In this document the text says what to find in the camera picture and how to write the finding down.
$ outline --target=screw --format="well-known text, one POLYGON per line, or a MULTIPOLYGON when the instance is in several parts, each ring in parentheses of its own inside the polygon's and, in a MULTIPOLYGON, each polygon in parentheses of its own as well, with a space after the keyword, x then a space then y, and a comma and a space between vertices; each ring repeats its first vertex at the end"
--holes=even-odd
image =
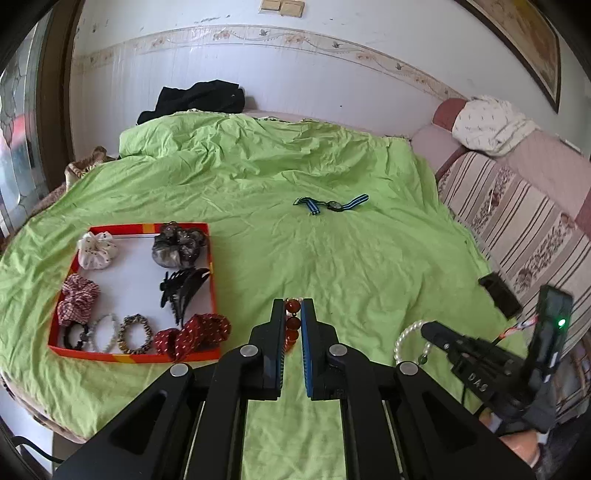
POLYGON ((340 343, 336 343, 330 346, 329 353, 332 356, 343 356, 347 354, 347 347, 345 347, 345 345, 341 345, 340 343))
POLYGON ((187 364, 176 364, 170 367, 170 374, 173 377, 184 377, 187 375, 189 371, 189 366, 187 364))
POLYGON ((399 365, 399 369, 403 375, 409 376, 415 375, 418 372, 417 364, 413 362, 402 362, 399 365))
POLYGON ((245 345, 240 348, 240 354, 242 356, 255 356, 258 353, 256 345, 245 345))

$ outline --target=picture frame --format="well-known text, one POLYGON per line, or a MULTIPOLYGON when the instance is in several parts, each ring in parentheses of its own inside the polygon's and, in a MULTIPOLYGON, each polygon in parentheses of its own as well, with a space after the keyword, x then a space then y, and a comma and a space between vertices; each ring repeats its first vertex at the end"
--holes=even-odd
POLYGON ((560 40, 548 19, 529 0, 455 0, 512 51, 558 113, 561 89, 560 40))

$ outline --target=pillow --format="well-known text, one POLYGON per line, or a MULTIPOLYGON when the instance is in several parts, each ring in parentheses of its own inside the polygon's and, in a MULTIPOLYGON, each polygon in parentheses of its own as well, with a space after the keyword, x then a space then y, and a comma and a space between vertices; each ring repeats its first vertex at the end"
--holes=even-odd
POLYGON ((534 131, 497 159, 540 189, 591 235, 591 163, 558 137, 534 131))
POLYGON ((456 117, 466 106, 466 102, 467 100, 463 98, 448 98, 437 107, 433 115, 433 123, 451 132, 456 117))
POLYGON ((436 174, 444 166, 447 170, 466 151, 449 131, 437 125, 422 127, 413 135, 410 143, 414 152, 425 157, 431 170, 436 174))

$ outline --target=blue striped strap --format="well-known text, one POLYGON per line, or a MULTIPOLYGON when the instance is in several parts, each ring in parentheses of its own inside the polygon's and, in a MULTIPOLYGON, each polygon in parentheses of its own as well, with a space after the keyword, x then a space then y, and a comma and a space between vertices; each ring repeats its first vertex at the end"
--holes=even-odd
POLYGON ((362 203, 367 202, 368 200, 369 200, 369 195, 364 193, 363 195, 359 195, 358 197, 355 197, 349 203, 345 203, 343 205, 343 210, 351 210, 351 208, 355 208, 355 207, 357 207, 357 205, 361 205, 362 203))
POLYGON ((320 209, 318 208, 318 205, 316 204, 316 200, 314 200, 313 198, 310 198, 310 197, 299 198, 294 202, 294 205, 300 205, 302 203, 306 204, 306 206, 308 207, 308 210, 310 210, 310 213, 312 215, 319 215, 320 214, 320 209))

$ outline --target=window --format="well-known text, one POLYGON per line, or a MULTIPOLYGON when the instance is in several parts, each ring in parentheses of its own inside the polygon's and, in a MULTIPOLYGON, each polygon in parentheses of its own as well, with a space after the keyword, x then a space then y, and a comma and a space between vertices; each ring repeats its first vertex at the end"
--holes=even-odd
POLYGON ((37 69, 47 14, 27 35, 0 76, 0 229, 22 226, 47 194, 35 121, 37 69))

